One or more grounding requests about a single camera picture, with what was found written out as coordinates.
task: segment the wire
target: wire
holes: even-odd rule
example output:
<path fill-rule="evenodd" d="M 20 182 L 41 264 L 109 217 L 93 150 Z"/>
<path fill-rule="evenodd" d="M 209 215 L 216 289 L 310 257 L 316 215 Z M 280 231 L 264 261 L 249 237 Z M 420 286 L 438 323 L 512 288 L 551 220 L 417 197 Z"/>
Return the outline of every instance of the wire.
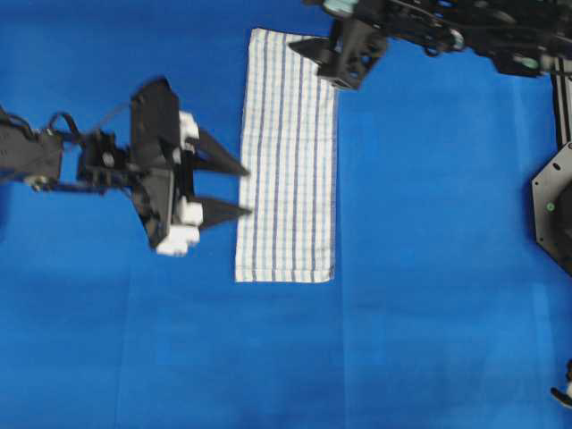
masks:
<path fill-rule="evenodd" d="M 71 142 L 80 143 L 81 142 L 80 130 L 78 130 L 78 126 L 75 124 L 75 121 L 73 120 L 72 116 L 66 112 L 56 112 L 55 114 L 53 114 L 50 120 L 48 121 L 46 128 L 50 131 L 59 132 L 60 134 L 63 134 L 54 128 L 55 123 L 60 118 L 64 119 L 68 125 L 68 128 L 72 136 Z"/>
<path fill-rule="evenodd" d="M 91 127 L 91 130 L 88 131 L 88 134 L 93 134 L 94 132 L 100 131 L 101 127 L 110 122 L 115 116 L 117 116 L 130 106 L 131 102 L 117 105 L 112 111 L 105 114 L 105 116 L 99 122 L 97 122 L 93 127 Z"/>

